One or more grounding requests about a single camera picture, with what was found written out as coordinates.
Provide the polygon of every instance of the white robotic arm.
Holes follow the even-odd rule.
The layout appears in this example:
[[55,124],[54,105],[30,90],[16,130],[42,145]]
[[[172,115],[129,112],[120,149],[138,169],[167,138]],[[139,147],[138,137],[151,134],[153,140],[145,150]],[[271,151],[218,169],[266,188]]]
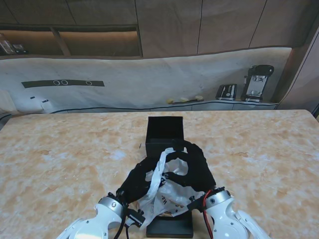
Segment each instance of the white robotic arm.
[[248,239],[249,233],[254,239],[270,239],[251,216],[243,211],[234,212],[234,198],[227,190],[219,188],[215,192],[205,201],[205,210],[214,220],[215,239]]
[[108,230],[121,224],[124,207],[108,196],[102,198],[94,208],[96,217],[77,219],[57,239],[108,239]]

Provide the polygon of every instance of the white wall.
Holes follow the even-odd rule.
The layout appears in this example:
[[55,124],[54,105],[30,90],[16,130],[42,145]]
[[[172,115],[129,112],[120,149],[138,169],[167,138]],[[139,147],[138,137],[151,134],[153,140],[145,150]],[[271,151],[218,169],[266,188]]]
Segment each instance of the white wall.
[[[70,108],[151,108],[168,98],[204,96],[215,99],[221,84],[238,84],[251,65],[269,64],[275,71],[264,92],[269,101],[291,48],[264,48],[213,55],[142,60],[46,59],[0,60],[0,89],[9,92],[20,112]],[[99,80],[105,87],[52,86],[25,89],[21,82],[39,80]]]

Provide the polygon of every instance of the upper cabinet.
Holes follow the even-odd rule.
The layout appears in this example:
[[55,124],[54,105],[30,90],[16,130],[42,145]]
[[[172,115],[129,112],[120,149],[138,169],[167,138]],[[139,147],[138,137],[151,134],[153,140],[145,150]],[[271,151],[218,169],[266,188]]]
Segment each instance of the upper cabinet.
[[75,24],[65,0],[5,0],[20,24]]
[[0,23],[17,23],[3,0],[0,0]]
[[203,0],[198,53],[248,48],[266,0]]
[[301,46],[318,10],[318,0],[267,0],[250,47]]
[[67,0],[78,25],[136,24],[134,0]]
[[197,53],[201,0],[136,0],[144,57]]

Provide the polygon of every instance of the marble countertop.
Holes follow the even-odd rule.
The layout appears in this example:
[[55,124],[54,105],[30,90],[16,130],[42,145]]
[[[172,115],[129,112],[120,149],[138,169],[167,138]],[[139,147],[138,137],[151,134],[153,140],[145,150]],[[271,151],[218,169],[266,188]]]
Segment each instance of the marble countertop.
[[[54,239],[95,216],[99,199],[145,157],[148,116],[183,116],[185,139],[203,149],[217,185],[272,237],[319,237],[319,123],[296,110],[10,119],[0,131],[0,238]],[[209,238],[198,212],[193,224],[195,239]],[[130,238],[144,237],[130,229]]]

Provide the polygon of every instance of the black box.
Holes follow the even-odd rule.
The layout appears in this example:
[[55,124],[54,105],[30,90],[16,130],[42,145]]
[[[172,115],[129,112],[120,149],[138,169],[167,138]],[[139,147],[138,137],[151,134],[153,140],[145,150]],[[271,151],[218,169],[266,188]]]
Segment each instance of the black box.
[[190,211],[176,217],[155,217],[146,227],[148,238],[192,238],[193,235]]
[[184,140],[183,117],[149,117],[146,134],[146,154],[148,158],[160,158],[160,154],[173,147],[174,139]]

